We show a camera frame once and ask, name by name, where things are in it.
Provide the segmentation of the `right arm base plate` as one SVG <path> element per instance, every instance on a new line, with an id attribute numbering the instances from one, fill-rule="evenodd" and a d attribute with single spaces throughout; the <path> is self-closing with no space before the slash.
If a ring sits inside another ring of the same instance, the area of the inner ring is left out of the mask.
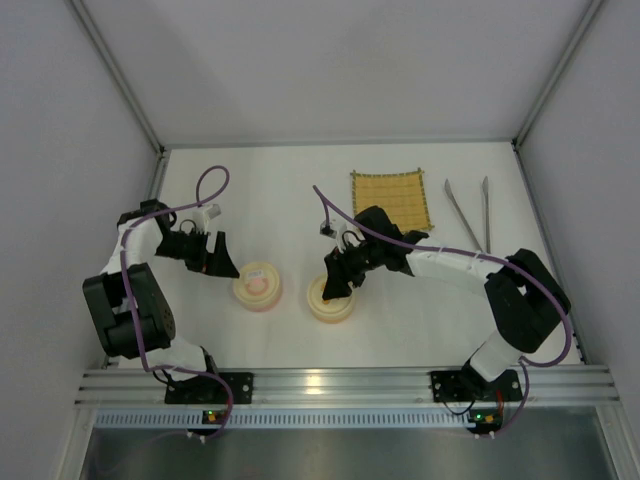
<path id="1" fill-rule="evenodd" d="M 523 399 L 523 390 L 516 370 L 508 369 L 493 381 L 464 368 L 434 370 L 429 373 L 433 398 L 437 403 L 493 402 L 498 394 L 505 402 Z"/>

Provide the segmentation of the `cream lid with orange handle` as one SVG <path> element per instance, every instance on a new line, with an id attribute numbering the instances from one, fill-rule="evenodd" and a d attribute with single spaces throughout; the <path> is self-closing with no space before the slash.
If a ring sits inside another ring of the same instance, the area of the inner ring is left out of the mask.
<path id="1" fill-rule="evenodd" d="M 335 324 L 346 320 L 355 309 L 355 296 L 325 300 L 327 275 L 317 276 L 308 286 L 306 299 L 312 315 L 319 321 Z"/>

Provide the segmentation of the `pink bowl white inside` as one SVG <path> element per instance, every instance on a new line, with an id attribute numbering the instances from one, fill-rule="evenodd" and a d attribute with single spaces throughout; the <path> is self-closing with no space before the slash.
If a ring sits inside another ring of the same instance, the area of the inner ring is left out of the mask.
<path id="1" fill-rule="evenodd" d="M 244 309 L 264 312 L 278 303 L 282 295 L 282 283 L 269 278 L 258 278 L 248 282 L 235 280 L 233 293 Z"/>

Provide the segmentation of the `orange bowl white inside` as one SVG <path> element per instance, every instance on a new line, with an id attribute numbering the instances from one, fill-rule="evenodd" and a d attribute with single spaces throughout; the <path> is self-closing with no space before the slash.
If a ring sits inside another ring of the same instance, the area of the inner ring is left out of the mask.
<path id="1" fill-rule="evenodd" d="M 352 314 L 355 302 L 349 299 L 334 299 L 328 302 L 311 302 L 309 307 L 312 315 L 320 322 L 337 324 Z"/>

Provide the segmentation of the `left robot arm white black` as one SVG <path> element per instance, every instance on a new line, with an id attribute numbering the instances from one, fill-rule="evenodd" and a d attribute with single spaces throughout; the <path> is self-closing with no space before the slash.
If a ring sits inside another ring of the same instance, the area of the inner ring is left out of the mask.
<path id="1" fill-rule="evenodd" d="M 144 201 L 117 222 L 114 251 L 101 272 L 86 279 L 82 292 L 102 349 L 109 357 L 139 360 L 142 369 L 174 392 L 195 386 L 225 390 L 207 350 L 177 333 L 176 321 L 151 263 L 175 260 L 187 271 L 237 279 L 238 268 L 219 229 L 218 205 L 199 206 L 188 218 L 157 199 Z"/>

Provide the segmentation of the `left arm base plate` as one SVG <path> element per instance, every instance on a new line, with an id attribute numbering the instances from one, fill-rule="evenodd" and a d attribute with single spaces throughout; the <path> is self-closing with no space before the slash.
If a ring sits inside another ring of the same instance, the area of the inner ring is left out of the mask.
<path id="1" fill-rule="evenodd" d="M 227 372 L 220 375 L 229 387 L 235 405 L 252 403 L 254 375 L 251 372 Z M 225 387 L 209 377 L 194 376 L 173 381 L 166 387 L 164 403 L 169 405 L 224 404 L 228 400 Z"/>

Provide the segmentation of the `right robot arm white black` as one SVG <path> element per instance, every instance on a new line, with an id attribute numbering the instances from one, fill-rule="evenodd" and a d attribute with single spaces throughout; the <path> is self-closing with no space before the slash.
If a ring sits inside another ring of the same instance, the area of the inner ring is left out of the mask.
<path id="1" fill-rule="evenodd" d="M 323 299 L 350 297 L 368 272 L 384 267 L 443 281 L 487 300 L 495 328 L 454 373 L 469 398 L 485 398 L 512 365 L 539 349 L 570 311 L 565 293 L 530 250 L 501 259 L 450 249 L 426 232 L 401 232 L 378 206 L 365 209 L 354 221 L 360 239 L 338 239 L 324 258 Z"/>

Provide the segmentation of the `cream lid with pink handle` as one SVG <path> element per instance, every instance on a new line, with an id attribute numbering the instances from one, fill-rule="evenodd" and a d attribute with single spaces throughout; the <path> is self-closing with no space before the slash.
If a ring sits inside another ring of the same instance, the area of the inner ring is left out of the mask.
<path id="1" fill-rule="evenodd" d="M 263 311 L 274 306 L 282 293 L 277 269 L 268 262 L 251 262 L 239 271 L 232 290 L 238 302 L 251 311 Z"/>

